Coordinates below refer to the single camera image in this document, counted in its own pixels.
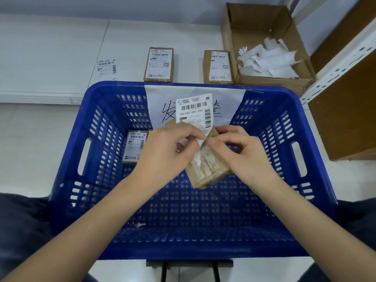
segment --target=basket handle hole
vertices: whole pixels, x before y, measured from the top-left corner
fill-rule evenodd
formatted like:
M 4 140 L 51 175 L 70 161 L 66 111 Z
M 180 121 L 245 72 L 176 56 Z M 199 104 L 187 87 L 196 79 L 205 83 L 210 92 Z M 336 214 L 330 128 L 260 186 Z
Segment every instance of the basket handle hole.
M 291 147 L 293 148 L 295 162 L 298 166 L 299 175 L 300 177 L 304 177 L 305 175 L 307 175 L 307 166 L 304 162 L 303 153 L 300 149 L 300 145 L 298 142 L 295 141 L 291 144 Z
M 88 153 L 89 153 L 90 145 L 91 145 L 91 139 L 87 138 L 86 141 L 85 141 L 85 145 L 83 146 L 80 163 L 78 164 L 78 168 L 77 168 L 77 172 L 81 176 L 82 176 L 83 171 L 85 169 L 86 160 L 88 159 Z

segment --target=black metal stand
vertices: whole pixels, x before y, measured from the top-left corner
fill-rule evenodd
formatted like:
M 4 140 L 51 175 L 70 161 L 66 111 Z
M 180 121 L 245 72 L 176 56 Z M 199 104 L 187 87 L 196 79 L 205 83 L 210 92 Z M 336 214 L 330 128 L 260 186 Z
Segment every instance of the black metal stand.
M 147 260 L 147 267 L 162 267 L 161 282 L 166 282 L 169 267 L 204 267 L 213 268 L 214 281 L 220 282 L 219 267 L 233 267 L 232 260 Z

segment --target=brown wooden panel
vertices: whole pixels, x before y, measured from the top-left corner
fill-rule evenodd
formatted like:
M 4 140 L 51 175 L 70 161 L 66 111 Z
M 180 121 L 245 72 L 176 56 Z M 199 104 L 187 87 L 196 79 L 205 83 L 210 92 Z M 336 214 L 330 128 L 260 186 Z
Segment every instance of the brown wooden panel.
M 315 73 L 331 61 L 374 18 L 376 0 L 360 0 L 311 56 Z
M 376 159 L 376 51 L 308 105 L 330 160 Z

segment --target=open cardboard box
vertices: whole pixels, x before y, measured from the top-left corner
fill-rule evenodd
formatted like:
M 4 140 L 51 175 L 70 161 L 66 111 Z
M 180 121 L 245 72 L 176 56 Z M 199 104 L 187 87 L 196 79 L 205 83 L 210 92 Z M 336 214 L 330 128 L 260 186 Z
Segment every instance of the open cardboard box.
M 286 6 L 256 4 L 226 4 L 221 26 L 223 49 L 229 51 L 232 75 L 235 84 L 283 86 L 301 96 L 316 80 L 309 56 L 299 32 Z M 283 79 L 241 75 L 238 69 L 238 51 L 242 47 L 262 44 L 264 39 L 283 39 L 289 51 L 297 51 L 293 69 L 300 79 Z

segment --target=person's left hand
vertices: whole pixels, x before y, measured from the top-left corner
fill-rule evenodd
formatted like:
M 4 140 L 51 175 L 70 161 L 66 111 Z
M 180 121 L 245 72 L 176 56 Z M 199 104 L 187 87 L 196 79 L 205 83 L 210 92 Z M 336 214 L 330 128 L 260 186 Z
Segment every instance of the person's left hand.
M 190 139 L 182 150 L 177 144 L 185 137 Z M 206 139 L 206 136 L 191 124 L 156 128 L 148 136 L 131 176 L 138 184 L 158 191 L 183 171 L 200 149 L 195 138 Z

